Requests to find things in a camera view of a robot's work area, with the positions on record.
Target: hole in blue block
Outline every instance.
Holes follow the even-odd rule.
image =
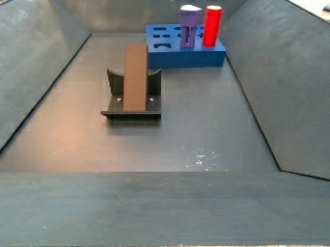
[[[169,43],[154,43],[153,44],[153,47],[157,49],[158,47],[166,47],[166,48],[170,48],[170,45],[169,45]]]
[[[153,30],[161,31],[161,30],[165,30],[165,27],[153,27]]]

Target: gray metal wall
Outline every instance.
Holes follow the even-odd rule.
[[[0,149],[88,35],[54,0],[0,5]]]
[[[284,0],[247,0],[222,38],[281,170],[330,178],[330,24]]]
[[[94,33],[144,33],[145,24],[177,23],[184,4],[220,5],[222,20],[244,0],[58,0]]]

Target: blue block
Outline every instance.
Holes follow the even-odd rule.
[[[146,25],[148,68],[221,67],[225,48],[218,39],[213,47],[202,46],[201,31],[198,25],[194,47],[181,48],[178,24]]]

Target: bin floor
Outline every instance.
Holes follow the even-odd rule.
[[[109,122],[106,69],[142,35],[92,35],[0,156],[0,172],[275,172],[231,67],[162,70],[158,122]]]

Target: purple peg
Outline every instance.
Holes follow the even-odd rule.
[[[201,9],[193,5],[180,8],[180,47],[194,46],[196,26],[201,24]]]

